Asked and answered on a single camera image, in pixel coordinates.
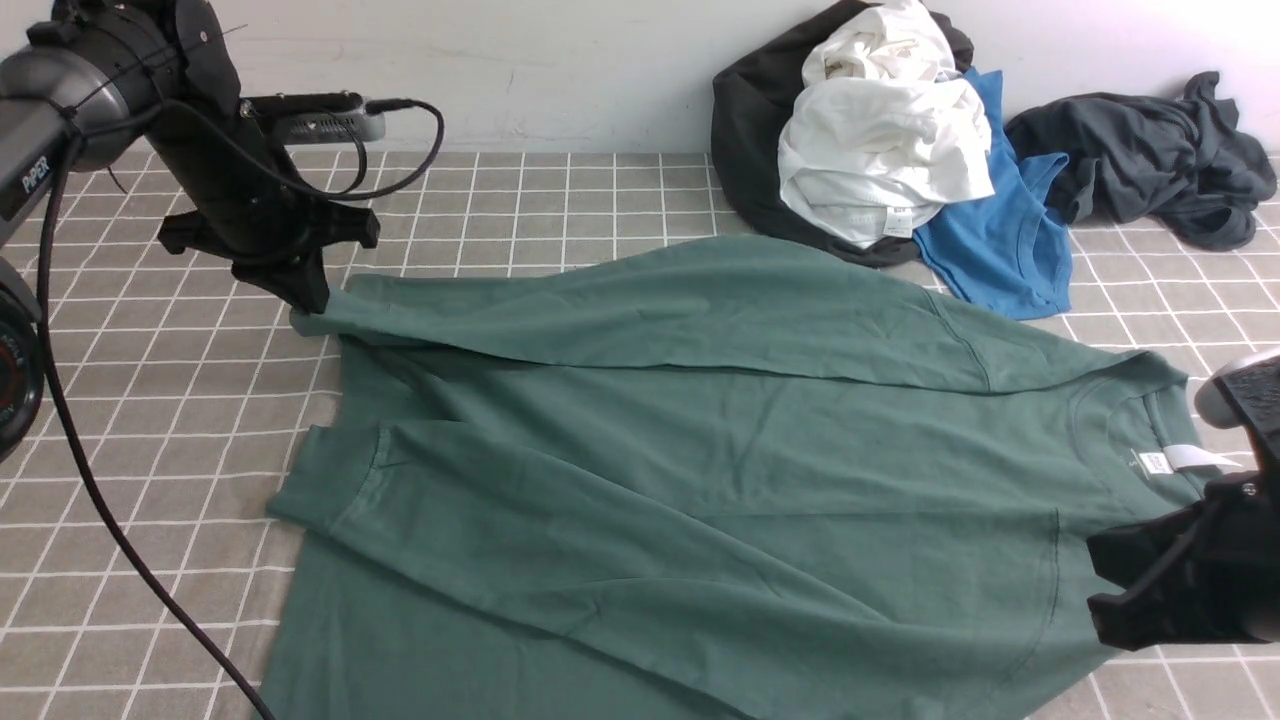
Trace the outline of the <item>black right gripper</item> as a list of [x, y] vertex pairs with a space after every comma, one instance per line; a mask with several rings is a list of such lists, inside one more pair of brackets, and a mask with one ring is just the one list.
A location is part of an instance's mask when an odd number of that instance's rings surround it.
[[1277, 473], [1211, 480], [1193, 505], [1087, 541], [1117, 594], [1088, 598], [1098, 641], [1115, 650], [1279, 641]]

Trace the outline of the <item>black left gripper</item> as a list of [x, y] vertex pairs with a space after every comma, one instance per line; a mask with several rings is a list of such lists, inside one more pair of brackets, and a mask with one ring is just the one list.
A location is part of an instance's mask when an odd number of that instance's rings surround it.
[[237, 281], [298, 313], [326, 309], [325, 249], [378, 246], [376, 214], [303, 183], [284, 147], [253, 119], [215, 120], [168, 101], [150, 126], [150, 143], [193, 205], [163, 220], [157, 242], [172, 255], [197, 251], [228, 260]]

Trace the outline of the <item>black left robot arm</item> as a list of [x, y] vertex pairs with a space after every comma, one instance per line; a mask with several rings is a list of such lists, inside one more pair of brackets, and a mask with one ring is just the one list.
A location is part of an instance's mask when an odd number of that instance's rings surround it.
[[207, 1], [56, 1], [3, 60], [3, 240], [73, 173], [146, 138], [193, 204], [166, 217], [173, 255], [229, 261], [237, 281], [320, 313], [323, 252], [378, 245], [375, 213], [305, 183], [287, 149], [384, 136], [352, 92], [246, 97]]

